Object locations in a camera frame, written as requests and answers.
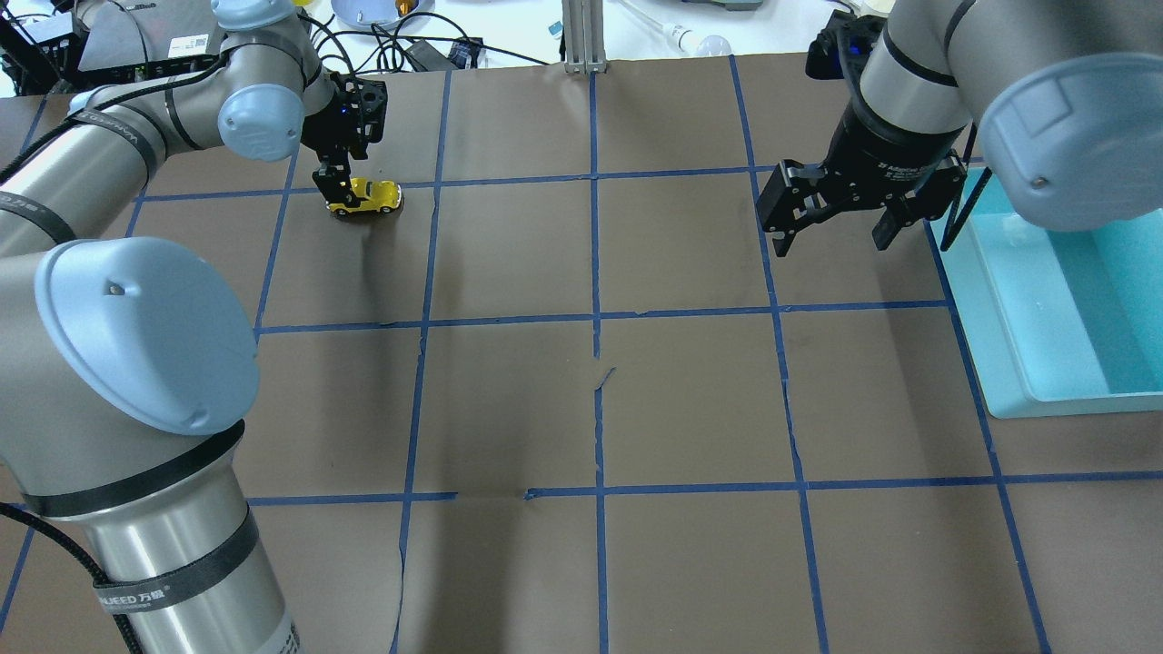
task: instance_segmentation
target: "plastic tray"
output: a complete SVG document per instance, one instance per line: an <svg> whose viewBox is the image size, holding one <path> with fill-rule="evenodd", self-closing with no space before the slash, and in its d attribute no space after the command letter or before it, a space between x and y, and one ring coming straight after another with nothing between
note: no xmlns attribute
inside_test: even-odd
<svg viewBox="0 0 1163 654"><path fill-rule="evenodd" d="M994 180L942 260L990 413L1163 410L1163 209L1051 233Z"/></svg>

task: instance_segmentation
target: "toy car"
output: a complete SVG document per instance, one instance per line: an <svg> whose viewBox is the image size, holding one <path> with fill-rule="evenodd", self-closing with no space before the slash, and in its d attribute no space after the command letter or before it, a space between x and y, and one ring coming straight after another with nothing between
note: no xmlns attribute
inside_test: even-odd
<svg viewBox="0 0 1163 654"><path fill-rule="evenodd" d="M404 190L395 182L372 182L364 177L352 177L351 190L359 200L359 206L349 207L343 202L329 202L327 208L335 215L372 211L392 213L404 202Z"/></svg>

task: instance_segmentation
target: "white floor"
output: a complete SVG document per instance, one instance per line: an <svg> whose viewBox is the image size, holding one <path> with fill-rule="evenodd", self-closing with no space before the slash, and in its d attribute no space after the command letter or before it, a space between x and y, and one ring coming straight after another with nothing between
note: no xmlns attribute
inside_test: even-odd
<svg viewBox="0 0 1163 654"><path fill-rule="evenodd" d="M799 52L815 38L840 5L830 0L764 0L754 12L728 12L718 6L680 0L633 0L652 19L677 23L705 34L725 37L736 55ZM12 0L13 14L50 12L49 0ZM330 0L314 0L308 10L320 20L331 17ZM545 62L558 61L559 41L549 27L562 17L558 0L435 0L433 10L456 21L471 36L481 36L487 45L520 52ZM661 33L636 17L621 0L606 0L605 41L608 59L663 59L683 56L669 45ZM338 20L334 29L350 29ZM418 17L401 30L421 36L457 36L455 28L435 19ZM370 36L343 36L344 48L356 64L376 45ZM447 51L447 45L438 49ZM328 44L324 52L336 52ZM490 54L487 67L527 65L502 54ZM12 80L0 74L0 97L12 97Z"/></svg>

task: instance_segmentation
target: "white label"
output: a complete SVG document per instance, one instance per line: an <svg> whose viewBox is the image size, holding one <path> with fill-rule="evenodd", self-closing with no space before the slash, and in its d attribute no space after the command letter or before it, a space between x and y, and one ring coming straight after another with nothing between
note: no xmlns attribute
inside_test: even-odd
<svg viewBox="0 0 1163 654"><path fill-rule="evenodd" d="M193 36L179 36L170 40L170 58L193 57L205 55L206 47L211 43L211 35L195 34Z"/></svg>
<svg viewBox="0 0 1163 654"><path fill-rule="evenodd" d="M255 651L255 654L307 654L299 642L299 630L291 620L290 611L283 613L283 620L274 627L274 633Z"/></svg>

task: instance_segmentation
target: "blue bin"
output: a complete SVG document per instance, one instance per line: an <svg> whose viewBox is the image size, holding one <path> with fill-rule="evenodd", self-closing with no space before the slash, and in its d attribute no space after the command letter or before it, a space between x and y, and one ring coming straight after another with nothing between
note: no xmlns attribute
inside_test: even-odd
<svg viewBox="0 0 1163 654"><path fill-rule="evenodd" d="M1048 232L991 180L942 260L990 413L1163 410L1163 209Z"/></svg>

